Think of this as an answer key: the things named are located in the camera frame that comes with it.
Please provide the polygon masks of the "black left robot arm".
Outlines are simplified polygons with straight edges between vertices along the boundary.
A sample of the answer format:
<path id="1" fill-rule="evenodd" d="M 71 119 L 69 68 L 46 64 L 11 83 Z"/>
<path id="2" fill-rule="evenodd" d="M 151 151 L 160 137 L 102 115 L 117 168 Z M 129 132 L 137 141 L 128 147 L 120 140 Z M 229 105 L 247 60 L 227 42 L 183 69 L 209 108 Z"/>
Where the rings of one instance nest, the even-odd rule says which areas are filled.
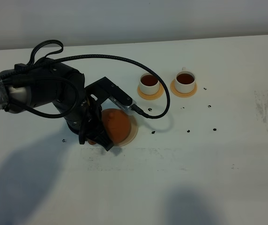
<path id="1" fill-rule="evenodd" d="M 62 63 L 6 78 L 10 72 L 0 72 L 0 110 L 64 118 L 80 144 L 91 141 L 105 150 L 114 146 L 103 125 L 100 104 L 84 88 L 84 74 Z"/>

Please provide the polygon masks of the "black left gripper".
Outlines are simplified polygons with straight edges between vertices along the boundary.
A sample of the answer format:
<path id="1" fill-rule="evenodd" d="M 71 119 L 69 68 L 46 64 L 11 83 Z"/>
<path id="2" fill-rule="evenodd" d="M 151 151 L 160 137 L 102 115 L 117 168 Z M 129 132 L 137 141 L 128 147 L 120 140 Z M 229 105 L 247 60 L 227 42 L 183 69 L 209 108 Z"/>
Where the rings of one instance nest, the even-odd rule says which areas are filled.
<path id="1" fill-rule="evenodd" d="M 91 140 L 109 151 L 114 143 L 104 130 L 101 106 L 93 97 L 86 97 L 68 116 L 69 129 L 78 135 L 79 141 Z"/>

